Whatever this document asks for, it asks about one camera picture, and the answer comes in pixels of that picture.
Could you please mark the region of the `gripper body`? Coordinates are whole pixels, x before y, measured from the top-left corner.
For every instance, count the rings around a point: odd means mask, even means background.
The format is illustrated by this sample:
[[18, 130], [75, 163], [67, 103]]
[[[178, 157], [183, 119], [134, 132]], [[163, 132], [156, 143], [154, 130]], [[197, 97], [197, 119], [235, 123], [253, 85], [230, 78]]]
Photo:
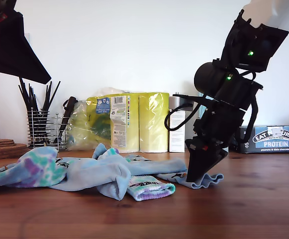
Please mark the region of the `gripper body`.
[[196, 135], [185, 141], [190, 153], [223, 153], [241, 126], [245, 111], [231, 106], [214, 106], [193, 123]]

